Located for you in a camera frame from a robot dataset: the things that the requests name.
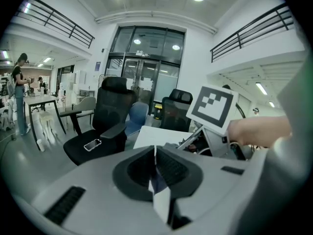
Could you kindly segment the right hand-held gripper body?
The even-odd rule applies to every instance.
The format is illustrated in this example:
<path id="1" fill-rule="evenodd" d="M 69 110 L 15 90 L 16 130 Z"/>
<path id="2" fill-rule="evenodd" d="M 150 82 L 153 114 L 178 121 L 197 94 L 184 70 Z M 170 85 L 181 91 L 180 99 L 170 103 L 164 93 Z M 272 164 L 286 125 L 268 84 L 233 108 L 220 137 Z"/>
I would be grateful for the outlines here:
<path id="1" fill-rule="evenodd" d="M 202 86 L 187 112 L 187 116 L 199 125 L 198 129 L 205 128 L 211 157 L 245 159 L 240 145 L 230 141 L 227 132 L 238 108 L 238 99 L 239 94 L 230 87 Z"/>

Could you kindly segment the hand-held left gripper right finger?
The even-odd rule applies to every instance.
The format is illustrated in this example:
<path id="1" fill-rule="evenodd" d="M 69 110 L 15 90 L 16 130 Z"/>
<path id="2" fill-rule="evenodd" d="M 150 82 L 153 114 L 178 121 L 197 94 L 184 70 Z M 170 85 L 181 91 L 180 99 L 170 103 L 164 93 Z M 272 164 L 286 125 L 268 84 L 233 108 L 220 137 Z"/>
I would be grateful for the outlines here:
<path id="1" fill-rule="evenodd" d="M 172 229 L 196 221 L 235 186 L 248 163 L 156 147 L 156 213 Z"/>

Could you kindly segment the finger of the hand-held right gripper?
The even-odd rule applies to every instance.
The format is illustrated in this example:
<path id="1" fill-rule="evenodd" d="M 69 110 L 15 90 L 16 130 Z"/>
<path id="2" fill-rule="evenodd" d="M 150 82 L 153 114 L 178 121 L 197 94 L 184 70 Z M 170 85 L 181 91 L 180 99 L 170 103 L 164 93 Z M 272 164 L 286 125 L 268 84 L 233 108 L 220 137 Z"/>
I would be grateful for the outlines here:
<path id="1" fill-rule="evenodd" d="M 198 155 L 212 155 L 209 142 L 205 134 L 205 128 L 200 128 L 186 140 L 183 139 L 182 142 L 179 142 L 177 149 Z"/>

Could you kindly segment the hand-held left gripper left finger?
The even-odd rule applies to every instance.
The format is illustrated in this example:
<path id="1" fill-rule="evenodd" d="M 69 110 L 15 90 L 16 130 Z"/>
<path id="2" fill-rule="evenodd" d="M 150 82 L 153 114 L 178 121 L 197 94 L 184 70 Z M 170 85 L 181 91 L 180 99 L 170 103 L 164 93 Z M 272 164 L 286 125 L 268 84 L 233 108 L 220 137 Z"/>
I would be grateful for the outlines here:
<path id="1" fill-rule="evenodd" d="M 44 214 L 70 187 L 81 187 L 85 192 L 62 224 L 63 229 L 167 230 L 151 202 L 130 199 L 113 182 L 114 167 L 143 150 L 128 150 L 81 164 L 39 193 L 31 205 Z"/>

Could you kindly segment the person's right hand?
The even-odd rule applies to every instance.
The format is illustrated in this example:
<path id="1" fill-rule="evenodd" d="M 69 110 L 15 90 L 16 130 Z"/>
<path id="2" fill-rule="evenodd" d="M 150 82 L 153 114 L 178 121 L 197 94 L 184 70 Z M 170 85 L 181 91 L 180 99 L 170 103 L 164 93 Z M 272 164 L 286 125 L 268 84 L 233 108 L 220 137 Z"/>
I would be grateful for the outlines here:
<path id="1" fill-rule="evenodd" d="M 247 119 L 231 120 L 227 128 L 230 141 L 235 141 L 240 145 L 247 145 L 248 139 L 246 134 Z"/>

